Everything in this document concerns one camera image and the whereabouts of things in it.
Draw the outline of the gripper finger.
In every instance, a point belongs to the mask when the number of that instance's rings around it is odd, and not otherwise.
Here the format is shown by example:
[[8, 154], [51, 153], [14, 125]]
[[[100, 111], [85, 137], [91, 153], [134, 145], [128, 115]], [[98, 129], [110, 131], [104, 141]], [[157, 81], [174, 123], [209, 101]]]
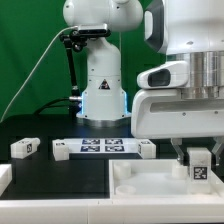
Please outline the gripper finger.
[[172, 138], [170, 140], [171, 145], [173, 146], [174, 150], [176, 151], [178, 157], [177, 160], [180, 164], [183, 163], [184, 161], [184, 153], [181, 149], [181, 145], [182, 145], [182, 139], [181, 138]]
[[214, 138], [215, 145], [212, 149], [212, 153], [215, 155], [216, 161], [220, 160], [220, 155], [224, 150], [224, 136], [222, 137], [215, 137]]

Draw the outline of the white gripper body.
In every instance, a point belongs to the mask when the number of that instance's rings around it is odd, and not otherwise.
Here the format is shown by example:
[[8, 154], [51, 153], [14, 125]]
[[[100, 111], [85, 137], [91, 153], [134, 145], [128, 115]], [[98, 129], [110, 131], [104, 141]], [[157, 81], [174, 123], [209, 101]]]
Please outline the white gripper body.
[[224, 99], [182, 100], [178, 89], [140, 90], [131, 133], [138, 139], [224, 136]]

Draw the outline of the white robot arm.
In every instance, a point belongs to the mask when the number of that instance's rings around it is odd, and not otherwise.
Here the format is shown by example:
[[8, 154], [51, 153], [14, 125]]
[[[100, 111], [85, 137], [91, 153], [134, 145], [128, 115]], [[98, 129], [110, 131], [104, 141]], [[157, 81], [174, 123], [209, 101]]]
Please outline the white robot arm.
[[167, 61], [140, 73], [132, 105], [136, 138], [213, 137], [224, 149], [224, 0], [66, 0], [63, 16], [81, 35], [145, 25], [144, 39]]

